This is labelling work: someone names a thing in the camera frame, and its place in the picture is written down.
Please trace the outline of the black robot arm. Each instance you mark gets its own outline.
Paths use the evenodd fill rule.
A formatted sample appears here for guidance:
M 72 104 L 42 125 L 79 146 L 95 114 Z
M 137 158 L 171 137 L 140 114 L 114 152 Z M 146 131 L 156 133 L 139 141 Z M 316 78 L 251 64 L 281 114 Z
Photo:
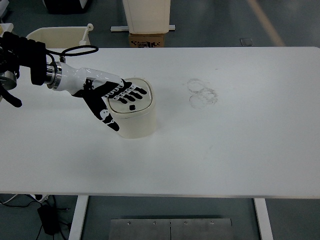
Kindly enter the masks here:
M 17 86 L 21 66 L 30 69 L 32 84 L 43 85 L 47 79 L 46 44 L 6 31 L 0 38 L 0 72 L 13 74 L 13 88 Z

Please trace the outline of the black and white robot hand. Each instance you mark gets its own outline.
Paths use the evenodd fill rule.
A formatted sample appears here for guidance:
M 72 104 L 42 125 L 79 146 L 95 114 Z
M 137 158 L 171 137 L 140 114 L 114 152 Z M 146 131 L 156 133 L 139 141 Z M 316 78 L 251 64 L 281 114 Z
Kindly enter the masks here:
M 94 116 L 116 132 L 120 127 L 110 114 L 104 98 L 127 104 L 141 100 L 147 94 L 145 89 L 118 75 L 91 68 L 76 69 L 60 61 L 52 65 L 55 76 L 47 86 L 82 98 Z

